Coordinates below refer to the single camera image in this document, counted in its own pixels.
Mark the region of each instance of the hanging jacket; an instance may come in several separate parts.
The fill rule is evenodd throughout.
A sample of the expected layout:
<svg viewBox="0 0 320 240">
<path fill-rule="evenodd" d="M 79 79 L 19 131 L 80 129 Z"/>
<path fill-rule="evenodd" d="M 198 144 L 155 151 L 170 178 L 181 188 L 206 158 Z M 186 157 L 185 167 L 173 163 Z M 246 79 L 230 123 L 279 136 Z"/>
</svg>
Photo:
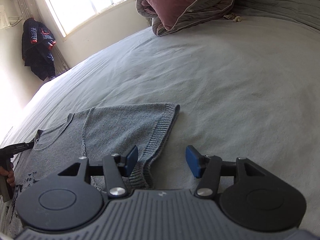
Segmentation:
<svg viewBox="0 0 320 240">
<path fill-rule="evenodd" d="M 55 76 L 54 59 L 50 52 L 55 43 L 55 37 L 43 23 L 33 18 L 24 22 L 22 58 L 25 66 L 30 66 L 41 80 Z"/>
</svg>

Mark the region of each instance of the hand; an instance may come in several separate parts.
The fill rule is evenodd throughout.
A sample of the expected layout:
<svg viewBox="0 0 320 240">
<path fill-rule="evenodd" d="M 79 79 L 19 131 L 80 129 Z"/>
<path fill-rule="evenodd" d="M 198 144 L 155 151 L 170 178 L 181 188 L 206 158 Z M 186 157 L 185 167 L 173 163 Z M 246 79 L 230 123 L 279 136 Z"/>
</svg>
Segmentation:
<svg viewBox="0 0 320 240">
<path fill-rule="evenodd" d="M 4 168 L 0 166 L 0 175 L 1 176 L 8 176 L 7 182 L 10 184 L 11 187 L 15 187 L 16 183 L 13 173 L 13 164 L 11 163 L 11 169 L 9 171 L 6 171 Z"/>
</svg>

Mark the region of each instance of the gray t-shirt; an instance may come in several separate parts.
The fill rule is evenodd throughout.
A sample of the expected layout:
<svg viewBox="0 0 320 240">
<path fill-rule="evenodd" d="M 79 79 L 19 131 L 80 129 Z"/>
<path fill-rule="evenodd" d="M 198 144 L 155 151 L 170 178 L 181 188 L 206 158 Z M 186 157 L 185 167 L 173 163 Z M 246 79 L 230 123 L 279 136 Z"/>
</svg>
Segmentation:
<svg viewBox="0 0 320 240">
<path fill-rule="evenodd" d="M 137 145 L 138 163 L 125 180 L 126 186 L 153 187 L 150 164 L 160 154 L 179 109 L 175 104 L 92 108 L 69 114 L 63 123 L 48 130 L 38 130 L 33 149 L 14 161 L 16 188 L 12 201 L 0 200 L 0 231 L 15 237 L 22 230 L 15 211 L 19 194 L 80 156 L 99 161 L 112 153 L 124 154 Z M 103 191 L 103 176 L 92 177 L 91 184 Z"/>
</svg>

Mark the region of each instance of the gray comforter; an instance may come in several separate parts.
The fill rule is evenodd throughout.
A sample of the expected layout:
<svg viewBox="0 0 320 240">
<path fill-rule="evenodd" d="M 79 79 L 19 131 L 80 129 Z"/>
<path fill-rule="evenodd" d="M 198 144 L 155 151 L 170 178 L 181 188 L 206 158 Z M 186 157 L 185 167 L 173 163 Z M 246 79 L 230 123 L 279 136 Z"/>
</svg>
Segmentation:
<svg viewBox="0 0 320 240">
<path fill-rule="evenodd" d="M 235 0 L 197 0 L 178 18 L 177 23 L 171 30 L 166 30 L 155 10 L 147 0 L 137 0 L 138 13 L 143 17 L 152 18 L 152 31 L 157 36 L 175 33 L 210 20 L 222 18 L 232 9 Z"/>
</svg>

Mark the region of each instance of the metal pivot screw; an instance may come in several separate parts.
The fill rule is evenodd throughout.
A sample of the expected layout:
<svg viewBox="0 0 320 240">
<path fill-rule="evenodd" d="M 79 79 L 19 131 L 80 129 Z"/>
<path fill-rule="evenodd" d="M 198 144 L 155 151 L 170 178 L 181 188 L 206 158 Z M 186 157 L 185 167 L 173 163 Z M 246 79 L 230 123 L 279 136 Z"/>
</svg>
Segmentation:
<svg viewBox="0 0 320 240">
<path fill-rule="evenodd" d="M 121 196 L 126 193 L 123 187 L 113 187 L 109 190 L 109 193 L 113 196 Z"/>
<path fill-rule="evenodd" d="M 200 188 L 197 190 L 197 194 L 201 197 L 208 197 L 213 194 L 213 191 L 209 188 Z"/>
</svg>

